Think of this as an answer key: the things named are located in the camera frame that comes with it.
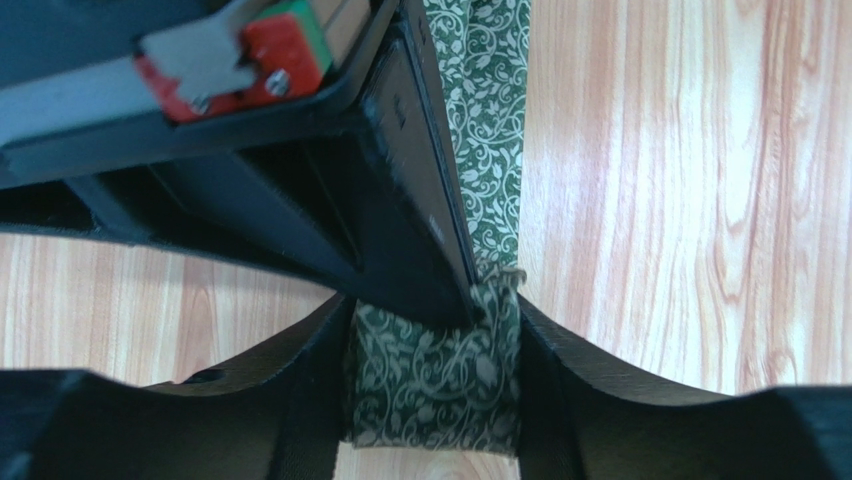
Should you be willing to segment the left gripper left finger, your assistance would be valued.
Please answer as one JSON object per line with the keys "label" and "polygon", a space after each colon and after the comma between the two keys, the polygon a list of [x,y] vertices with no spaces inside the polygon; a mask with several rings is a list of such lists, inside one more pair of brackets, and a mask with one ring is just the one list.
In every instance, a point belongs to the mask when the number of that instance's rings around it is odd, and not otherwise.
{"label": "left gripper left finger", "polygon": [[5,479],[330,479],[342,439],[337,295],[181,383],[139,388],[88,370],[1,374]]}

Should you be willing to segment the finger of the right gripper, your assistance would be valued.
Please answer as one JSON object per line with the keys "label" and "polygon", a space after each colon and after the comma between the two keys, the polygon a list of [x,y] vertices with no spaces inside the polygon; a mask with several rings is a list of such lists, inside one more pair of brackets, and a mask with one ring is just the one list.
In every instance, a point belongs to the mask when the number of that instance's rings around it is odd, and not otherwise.
{"label": "finger of the right gripper", "polygon": [[447,239],[458,251],[465,280],[477,280],[477,267],[468,231],[457,163],[443,95],[437,52],[423,1],[403,1],[402,16],[410,30],[413,66],[417,72],[423,107],[429,114],[430,129],[438,155],[438,170],[444,184],[454,239]]}

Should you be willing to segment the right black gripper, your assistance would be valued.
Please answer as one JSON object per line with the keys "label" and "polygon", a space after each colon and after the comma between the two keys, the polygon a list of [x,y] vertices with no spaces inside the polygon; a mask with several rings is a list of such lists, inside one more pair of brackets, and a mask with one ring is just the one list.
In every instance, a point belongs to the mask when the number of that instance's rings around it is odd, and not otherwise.
{"label": "right black gripper", "polygon": [[2,228],[234,262],[469,325],[472,255],[421,56],[380,45],[396,7],[361,9],[315,85],[299,77],[313,25],[263,18],[264,1],[3,2]]}

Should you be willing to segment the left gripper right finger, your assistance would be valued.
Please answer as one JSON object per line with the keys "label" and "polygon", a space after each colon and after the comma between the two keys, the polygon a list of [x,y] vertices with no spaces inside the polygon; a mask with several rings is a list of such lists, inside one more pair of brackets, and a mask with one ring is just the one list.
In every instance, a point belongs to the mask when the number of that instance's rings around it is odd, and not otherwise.
{"label": "left gripper right finger", "polygon": [[847,479],[851,390],[729,396],[665,379],[521,308],[525,479]]}

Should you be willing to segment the green floral patterned tie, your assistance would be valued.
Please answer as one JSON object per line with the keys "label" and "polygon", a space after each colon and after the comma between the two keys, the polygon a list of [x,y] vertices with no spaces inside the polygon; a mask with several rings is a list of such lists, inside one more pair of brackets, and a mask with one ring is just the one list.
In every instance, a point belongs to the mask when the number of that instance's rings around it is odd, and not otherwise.
{"label": "green floral patterned tie", "polygon": [[472,242],[476,319],[430,330],[359,303],[348,353],[345,438],[356,448],[513,456],[521,414],[517,265],[531,5],[429,1],[460,206]]}

